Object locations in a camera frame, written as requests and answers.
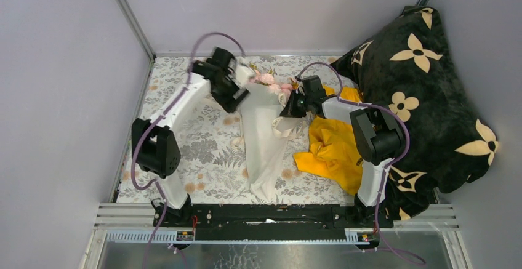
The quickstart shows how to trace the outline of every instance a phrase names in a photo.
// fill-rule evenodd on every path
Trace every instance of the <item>gray wall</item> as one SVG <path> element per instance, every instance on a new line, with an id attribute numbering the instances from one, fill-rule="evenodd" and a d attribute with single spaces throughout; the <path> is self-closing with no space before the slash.
<path id="1" fill-rule="evenodd" d="M 501 143 L 490 171 L 448 195 L 475 268 L 522 263 L 522 0 L 431 0 L 453 61 Z"/>
<path id="2" fill-rule="evenodd" d="M 115 0 L 0 14 L 0 268 L 77 268 L 148 60 Z"/>
<path id="3" fill-rule="evenodd" d="M 209 31 L 234 36 L 249 54 L 343 54 L 417 0 L 129 0 L 158 53 L 188 53 Z M 237 50 L 225 39 L 205 42 Z"/>

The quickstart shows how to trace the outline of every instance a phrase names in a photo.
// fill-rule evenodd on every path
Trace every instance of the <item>black patterned pillow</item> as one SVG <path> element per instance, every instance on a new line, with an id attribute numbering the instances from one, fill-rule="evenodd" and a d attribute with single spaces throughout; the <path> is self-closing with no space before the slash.
<path id="1" fill-rule="evenodd" d="M 486 173 L 499 145 L 466 98 L 435 9 L 405 7 L 331 65 L 359 85 L 365 102 L 387 104 L 410 132 L 408 154 L 390 170 L 390 217 L 413 217 L 434 187 L 449 193 Z"/>

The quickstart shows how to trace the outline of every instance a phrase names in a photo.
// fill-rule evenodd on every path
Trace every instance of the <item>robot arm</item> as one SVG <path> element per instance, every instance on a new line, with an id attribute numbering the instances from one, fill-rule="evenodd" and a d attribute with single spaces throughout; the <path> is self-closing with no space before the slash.
<path id="1" fill-rule="evenodd" d="M 302 80 L 302 87 L 292 92 L 281 116 L 301 118 L 306 112 L 352 125 L 357 150 L 364 159 L 356 204 L 360 201 L 365 207 L 375 206 L 382 172 L 390 170 L 384 166 L 404 150 L 406 138 L 400 125 L 381 110 L 348 105 L 335 95 L 326 95 L 318 76 Z M 382 193 L 380 202 L 385 199 L 384 190 Z"/>
<path id="2" fill-rule="evenodd" d="M 212 57 L 205 62 L 195 61 L 193 75 L 188 85 L 179 87 L 172 97 L 150 119 L 136 119 L 132 124 L 132 153 L 140 137 L 151 126 L 151 120 L 163 116 L 145 139 L 137 156 L 136 163 L 156 179 L 161 185 L 169 207 L 179 210 L 187 201 L 179 174 L 175 172 L 181 154 L 175 133 L 181 130 L 183 122 L 193 108 L 209 94 L 213 96 L 226 112 L 236 111 L 238 105 L 249 94 L 244 85 L 255 76 L 254 70 L 237 64 L 228 51 L 216 48 Z M 185 90 L 182 98 L 179 95 Z"/>

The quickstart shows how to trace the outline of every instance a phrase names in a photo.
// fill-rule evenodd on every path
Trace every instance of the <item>yellow shirt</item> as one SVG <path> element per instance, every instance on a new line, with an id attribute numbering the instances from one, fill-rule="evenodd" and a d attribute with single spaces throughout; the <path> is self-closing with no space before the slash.
<path id="1" fill-rule="evenodd" d="M 334 90 L 324 86 L 326 94 Z M 362 101 L 359 90 L 344 87 L 341 97 Z M 351 125 L 335 119 L 317 117 L 308 130 L 310 152 L 294 154 L 298 170 L 335 180 L 349 194 L 355 195 L 363 178 L 363 159 L 353 136 Z"/>

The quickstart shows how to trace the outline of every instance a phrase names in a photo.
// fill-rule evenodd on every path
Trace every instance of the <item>floor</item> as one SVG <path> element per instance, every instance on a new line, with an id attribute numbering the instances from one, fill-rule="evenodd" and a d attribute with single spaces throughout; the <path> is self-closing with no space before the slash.
<path id="1" fill-rule="evenodd" d="M 261 73 L 275 70 L 276 80 L 289 82 L 288 77 L 297 74 L 312 62 L 333 62 L 335 57 L 246 57 L 243 62 L 257 65 Z M 168 100 L 174 89 L 185 81 L 188 58 L 157 58 L 147 94 L 140 114 L 148 118 Z M 323 84 L 337 88 L 335 75 L 323 66 L 313 66 L 306 74 L 317 74 Z M 353 84 L 343 79 L 345 86 Z M 249 190 L 248 172 L 245 167 L 244 146 L 234 147 L 232 141 L 240 136 L 239 114 L 227 114 L 212 99 L 196 107 L 192 118 L 187 119 L 182 133 L 175 133 L 182 152 L 182 162 L 177 171 L 190 194 L 193 203 L 352 203 L 353 197 L 332 180 L 297 170 L 293 153 L 308 151 L 308 135 L 289 142 L 283 160 L 283 168 L 274 186 L 276 198 L 266 202 Z M 132 186 L 131 159 L 123 165 L 118 203 L 148 203 L 159 198 L 156 188 L 138 191 Z M 137 167 L 137 180 L 144 185 L 149 178 Z"/>

